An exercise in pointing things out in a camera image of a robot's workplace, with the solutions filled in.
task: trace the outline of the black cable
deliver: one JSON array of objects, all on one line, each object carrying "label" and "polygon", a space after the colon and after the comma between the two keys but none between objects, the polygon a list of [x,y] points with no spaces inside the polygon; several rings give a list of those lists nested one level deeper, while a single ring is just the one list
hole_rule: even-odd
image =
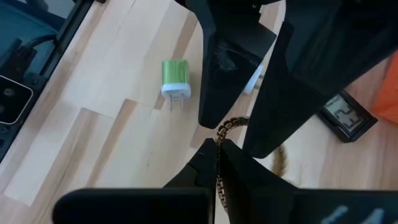
[{"label": "black cable", "polygon": [[56,39],[57,39],[57,36],[55,34],[44,35],[44,36],[36,37],[36,38],[32,39],[27,44],[25,44],[24,47],[26,47],[27,49],[32,49],[43,42],[50,41],[50,40],[56,40]]}]

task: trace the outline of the brown chain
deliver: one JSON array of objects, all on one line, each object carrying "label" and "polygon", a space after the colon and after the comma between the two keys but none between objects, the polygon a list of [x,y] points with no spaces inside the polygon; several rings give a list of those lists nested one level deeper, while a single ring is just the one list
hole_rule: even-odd
[{"label": "brown chain", "polygon": [[[223,178],[220,176],[220,154],[221,150],[223,150],[223,144],[226,135],[234,128],[240,127],[240,126],[247,126],[249,124],[249,117],[237,117],[237,118],[231,118],[227,121],[225,121],[217,131],[217,138],[215,139],[216,145],[217,145],[217,160],[218,160],[218,173],[217,173],[217,180],[216,180],[216,187],[217,187],[217,192],[218,196],[221,200],[221,204],[224,207],[224,210],[226,212],[226,198],[225,198],[225,192],[224,192],[224,184],[223,184]],[[286,150],[283,145],[279,146],[275,151],[274,151],[274,160],[272,163],[272,169],[271,171],[278,175],[279,177],[282,177],[285,174],[285,170],[287,167],[287,155],[286,155]]]}]

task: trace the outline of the metal prong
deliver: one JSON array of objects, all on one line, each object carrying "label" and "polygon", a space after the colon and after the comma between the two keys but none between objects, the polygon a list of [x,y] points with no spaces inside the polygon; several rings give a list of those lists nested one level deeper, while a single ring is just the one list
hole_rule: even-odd
[{"label": "metal prong", "polygon": [[170,95],[170,111],[173,110],[173,107],[174,107],[174,99],[173,99],[173,96]]}]

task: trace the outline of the digital display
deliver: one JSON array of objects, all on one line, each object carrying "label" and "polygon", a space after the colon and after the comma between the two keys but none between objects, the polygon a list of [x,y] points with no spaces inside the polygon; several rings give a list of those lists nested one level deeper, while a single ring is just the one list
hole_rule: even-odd
[{"label": "digital display", "polygon": [[325,108],[341,123],[349,132],[360,125],[364,118],[358,116],[357,112],[340,95],[333,97]]}]

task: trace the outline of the light wood surface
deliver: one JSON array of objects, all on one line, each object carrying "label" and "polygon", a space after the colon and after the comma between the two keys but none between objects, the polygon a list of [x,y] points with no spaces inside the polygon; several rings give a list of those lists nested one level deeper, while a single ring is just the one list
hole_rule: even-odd
[{"label": "light wood surface", "polygon": [[[263,7],[261,22],[278,32],[284,11],[284,2]],[[52,206],[73,189],[170,180],[215,134],[197,122],[201,35],[196,17],[174,0],[95,2],[0,163],[0,223],[51,223]],[[192,97],[183,110],[170,111],[160,95],[161,61],[169,58],[190,64]],[[348,88],[368,109],[388,64]],[[227,117],[249,115],[255,98],[242,95]],[[231,138],[242,144],[244,131]],[[342,144],[313,117],[285,143],[285,178],[300,187],[397,190],[397,136],[398,125],[380,119]],[[216,222],[228,222],[220,206]]]}]

